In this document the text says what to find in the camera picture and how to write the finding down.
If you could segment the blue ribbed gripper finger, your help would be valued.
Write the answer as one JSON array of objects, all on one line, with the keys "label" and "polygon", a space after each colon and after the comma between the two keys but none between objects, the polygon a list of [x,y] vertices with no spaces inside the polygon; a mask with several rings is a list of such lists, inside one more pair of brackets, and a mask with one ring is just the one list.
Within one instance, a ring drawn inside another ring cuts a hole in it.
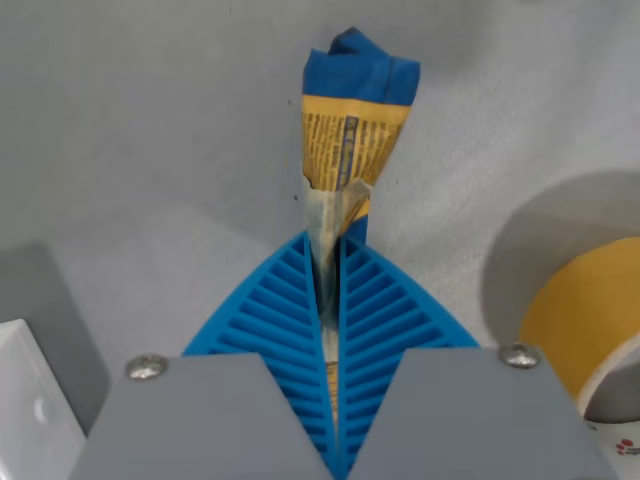
[{"label": "blue ribbed gripper finger", "polygon": [[381,255],[340,242],[341,479],[612,479],[548,361],[483,349]]},{"label": "blue ribbed gripper finger", "polygon": [[310,246],[260,265],[184,353],[112,389],[76,479],[331,479],[336,440]]}]

